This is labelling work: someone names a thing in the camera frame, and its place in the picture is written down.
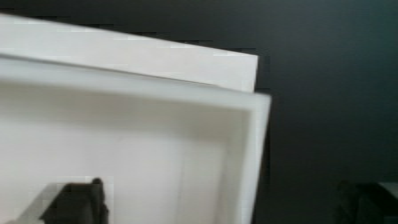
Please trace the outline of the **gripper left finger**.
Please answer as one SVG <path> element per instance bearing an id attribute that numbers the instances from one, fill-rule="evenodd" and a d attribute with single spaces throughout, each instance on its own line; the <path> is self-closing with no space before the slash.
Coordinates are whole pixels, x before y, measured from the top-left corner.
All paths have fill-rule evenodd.
<path id="1" fill-rule="evenodd" d="M 103 181 L 68 183 L 39 216 L 45 224 L 109 224 Z"/>

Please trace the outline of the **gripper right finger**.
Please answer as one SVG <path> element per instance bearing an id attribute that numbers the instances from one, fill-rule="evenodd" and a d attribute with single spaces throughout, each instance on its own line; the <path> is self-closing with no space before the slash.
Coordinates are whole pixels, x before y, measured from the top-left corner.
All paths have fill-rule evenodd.
<path id="1" fill-rule="evenodd" d="M 398 224 L 398 197 L 381 183 L 338 184 L 334 224 Z"/>

